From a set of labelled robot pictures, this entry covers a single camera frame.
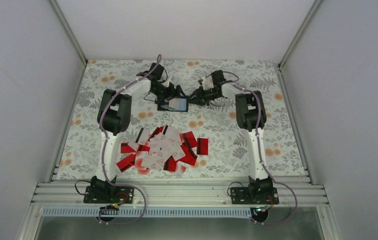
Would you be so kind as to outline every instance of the floral pattern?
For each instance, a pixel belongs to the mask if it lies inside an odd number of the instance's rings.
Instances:
[[[101,131],[97,115],[105,89],[119,89],[135,79],[136,74],[148,70],[151,60],[89,60],[83,83],[77,96],[71,126],[66,139],[57,178],[86,179],[92,177],[98,167],[101,147]],[[270,61],[243,60],[163,60],[173,82],[181,85],[190,95],[199,87],[198,80],[215,70],[237,74],[244,88],[260,90],[267,120],[264,131],[266,162],[275,176],[299,176],[304,174],[297,143],[283,101],[277,74]],[[225,73],[228,80],[235,78]],[[206,87],[212,87],[207,78]],[[150,94],[146,99],[153,100]],[[130,126],[122,139],[130,140],[141,128],[151,131],[158,126],[170,125],[180,132],[192,131],[196,138],[208,138],[208,155],[198,156],[195,166],[188,167],[183,178],[241,177],[249,175],[250,159],[243,131],[236,123],[235,104],[229,99],[216,99],[215,105],[189,105],[188,112],[157,111],[152,101],[143,96],[133,97]],[[122,159],[126,154],[118,154]],[[164,170],[151,170],[140,174],[135,167],[124,173],[117,168],[118,178],[176,178]]]

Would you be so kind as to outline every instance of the grey leaf print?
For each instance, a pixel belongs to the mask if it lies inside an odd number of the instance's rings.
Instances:
[[[97,67],[101,67],[101,68],[103,68],[103,69],[106,69],[106,68],[112,68],[112,67],[113,67],[113,65],[108,64],[108,63],[97,63],[96,66],[97,66]]]
[[[99,76],[101,76],[101,71],[94,68],[89,68],[85,73],[84,76],[88,76],[92,79],[92,81],[95,81]]]
[[[251,88],[259,88],[261,90],[269,90],[270,87],[274,86],[276,83],[275,81],[268,77],[268,78],[265,78],[265,77],[262,77],[263,79],[259,79],[258,77],[256,77],[252,83],[249,85]]]
[[[216,105],[216,106],[211,104],[211,105],[207,106],[206,108],[211,109],[213,111],[220,111],[220,112],[223,112],[223,111],[226,110],[226,104],[221,102],[221,101],[216,100],[216,101],[213,102],[213,104]]]
[[[206,71],[196,69],[193,74],[190,76],[191,80],[198,81],[201,80],[201,78],[207,76],[208,73]]]
[[[246,147],[247,141],[245,139],[245,136],[242,133],[239,133],[236,137],[236,139],[233,141],[233,144],[236,144],[238,146]]]
[[[249,168],[249,166],[250,166],[250,163],[238,163],[238,164],[236,164],[236,166],[234,167],[234,169],[231,171],[231,173],[232,172],[241,172],[242,170],[244,170],[244,169],[247,169],[247,168]]]
[[[297,147],[297,142],[296,141],[287,141],[284,143],[287,147]]]
[[[89,106],[89,108],[98,110],[100,106],[101,106],[101,98],[98,98],[98,99],[96,99],[96,100],[95,100],[95,101]]]
[[[76,164],[76,165],[71,165],[70,169],[75,170],[78,173],[88,173],[90,172],[91,167],[87,164],[83,164],[81,166],[79,164]]]
[[[233,150],[232,155],[235,158],[241,159],[247,152],[248,152],[248,150],[246,148],[238,147],[235,150]]]
[[[90,99],[95,97],[95,93],[93,91],[84,91],[78,94],[78,102],[77,104],[84,108],[88,107],[91,104]]]
[[[139,120],[139,118],[137,118],[133,115],[130,116],[130,124],[131,125],[138,125],[140,123],[141,123],[141,120]]]
[[[94,119],[93,120],[93,124],[81,124],[80,128],[81,129],[86,129],[88,131],[95,131],[95,130],[99,129],[99,124],[97,124],[96,119]]]
[[[214,169],[214,172],[216,174],[226,174],[230,172],[230,169],[226,168],[224,165],[217,165],[217,166],[214,165],[212,169]]]
[[[59,179],[76,179],[75,176],[70,175],[69,173],[62,173]]]
[[[255,65],[249,65],[249,66],[246,66],[247,69],[260,69],[261,67],[257,64]]]
[[[125,85],[129,84],[131,81],[130,80],[124,80],[124,79],[117,79],[114,82],[114,85],[117,87],[124,87]]]

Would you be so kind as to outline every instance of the purple cable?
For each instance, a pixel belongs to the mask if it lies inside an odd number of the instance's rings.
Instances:
[[[237,81],[239,81],[239,76],[236,75],[236,74],[234,74],[233,72],[231,72],[231,71],[223,71],[223,73],[225,73],[225,74],[231,74],[231,75],[235,76],[236,80],[233,81],[234,83],[236,83]]]
[[[137,217],[136,219],[133,219],[131,221],[127,221],[127,222],[112,222],[112,223],[109,223],[107,221],[102,221],[101,220],[101,215],[104,214],[105,212],[108,212],[108,211],[116,211],[115,209],[104,209],[102,211],[99,212],[99,215],[98,215],[98,220],[99,220],[99,223],[105,223],[105,224],[111,224],[111,225],[127,225],[127,224],[133,224],[137,221],[139,221],[144,215],[145,215],[145,212],[147,211],[147,199],[144,195],[144,193],[142,192],[142,190],[140,188],[138,188],[137,186],[134,186],[134,185],[131,185],[131,184],[125,184],[125,183],[122,183],[122,184],[118,184],[118,183],[113,183],[110,181],[110,179],[108,179],[108,176],[107,176],[107,172],[105,170],[105,159],[104,159],[104,155],[105,155],[105,149],[107,148],[107,142],[108,142],[108,133],[107,131],[105,131],[105,128],[103,126],[103,122],[104,122],[104,117],[105,117],[105,114],[107,113],[107,110],[110,108],[111,104],[113,103],[113,101],[116,99],[116,97],[124,92],[126,89],[130,88],[131,86],[133,86],[134,84],[136,84],[137,82],[141,81],[142,79],[146,78],[147,76],[149,76],[156,68],[157,66],[160,64],[161,62],[161,58],[162,58],[162,55],[161,54],[158,54],[158,57],[156,58],[156,64],[155,66],[153,66],[153,68],[147,73],[145,74],[145,76],[142,76],[140,78],[138,78],[137,80],[134,80],[132,82],[130,82],[129,84],[127,84],[126,86],[122,87],[120,90],[118,90],[114,96],[112,96],[112,98],[109,100],[108,104],[105,106],[105,109],[103,110],[102,114],[100,115],[100,119],[99,119],[99,127],[100,127],[100,130],[105,134],[105,142],[103,143],[103,147],[102,147],[102,153],[100,155],[100,161],[101,161],[101,166],[102,166],[102,172],[103,172],[103,175],[105,177],[105,180],[107,183],[109,183],[110,185],[112,186],[115,186],[115,187],[120,187],[120,186],[124,186],[124,187],[131,187],[131,188],[134,188],[136,189],[137,191],[139,191],[139,193],[142,195],[142,198],[143,198],[143,211],[142,211],[142,214]]]
[[[225,74],[231,74],[231,75],[235,76],[235,77],[236,77],[236,80],[234,80],[234,81],[232,81],[232,82],[236,83],[237,81],[239,81],[239,76],[236,75],[236,74],[234,74],[233,72],[231,72],[231,71],[223,71],[223,73],[225,73]],[[205,78],[208,78],[208,77],[211,76],[211,75],[212,75],[212,73],[206,75]]]
[[[267,169],[267,167],[264,165],[264,161],[263,161],[263,157],[261,155],[261,145],[260,145],[260,134],[258,133],[258,126],[260,125],[260,120],[261,120],[261,105],[260,105],[260,99],[258,98],[258,96],[251,90],[248,90],[248,89],[245,89],[243,87],[240,87],[238,86],[236,83],[233,83],[232,84],[234,88],[236,88],[237,90],[240,90],[240,91],[243,91],[243,92],[248,92],[248,93],[251,93],[254,98],[255,98],[255,101],[256,101],[256,104],[258,106],[258,118],[256,120],[256,124],[255,124],[255,133],[256,133],[256,138],[257,138],[257,143],[258,143],[258,153],[259,153],[259,163],[262,165],[262,168],[264,169],[264,171],[267,173],[267,175],[270,176],[271,180],[275,183],[275,184],[279,184],[279,185],[282,185],[282,186],[285,186],[287,189],[289,189],[289,191],[292,193],[293,197],[295,198],[295,208],[293,209],[293,212],[290,214],[290,216],[288,216],[287,218],[283,219],[283,220],[280,220],[280,221],[276,221],[276,222],[270,222],[270,223],[264,223],[264,222],[261,222],[261,225],[266,225],[266,226],[272,226],[272,225],[278,225],[278,224],[283,224],[287,221],[289,221],[291,218],[294,217],[295,213],[297,212],[297,209],[298,209],[298,199],[297,199],[297,195],[295,194],[294,190],[288,186],[287,184],[283,183],[283,182],[278,182],[275,180],[275,178],[272,176],[272,174],[269,172],[269,170]],[[255,224],[257,224],[257,221],[255,221],[252,217],[250,218]]]

